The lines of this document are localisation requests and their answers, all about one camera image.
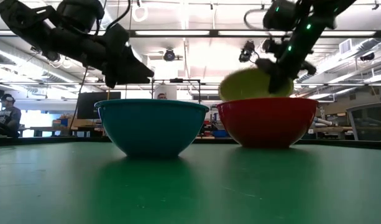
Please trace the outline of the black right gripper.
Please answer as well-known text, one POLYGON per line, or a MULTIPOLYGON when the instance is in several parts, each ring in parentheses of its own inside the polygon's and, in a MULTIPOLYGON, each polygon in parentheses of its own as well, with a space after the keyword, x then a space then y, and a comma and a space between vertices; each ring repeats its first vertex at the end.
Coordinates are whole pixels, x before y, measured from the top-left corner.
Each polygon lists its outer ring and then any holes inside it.
POLYGON ((262 44, 266 53, 272 53, 276 62, 268 58, 259 58, 255 61, 258 69, 270 75, 269 92, 278 92, 286 83, 287 78, 298 78, 300 70, 306 70, 308 75, 316 73, 316 67, 305 58, 313 53, 314 43, 292 42, 283 40, 281 43, 267 39, 262 44))

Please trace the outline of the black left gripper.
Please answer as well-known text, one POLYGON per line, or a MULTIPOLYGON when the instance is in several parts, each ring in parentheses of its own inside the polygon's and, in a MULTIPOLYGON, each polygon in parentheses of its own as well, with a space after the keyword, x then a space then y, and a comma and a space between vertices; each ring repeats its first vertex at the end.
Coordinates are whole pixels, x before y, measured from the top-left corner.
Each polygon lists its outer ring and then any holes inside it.
POLYGON ((102 73, 105 75, 105 84, 108 87, 150 83, 149 78, 154 76, 154 72, 135 57, 131 46, 126 46, 129 33, 125 28, 116 24, 98 39, 105 47, 102 73))

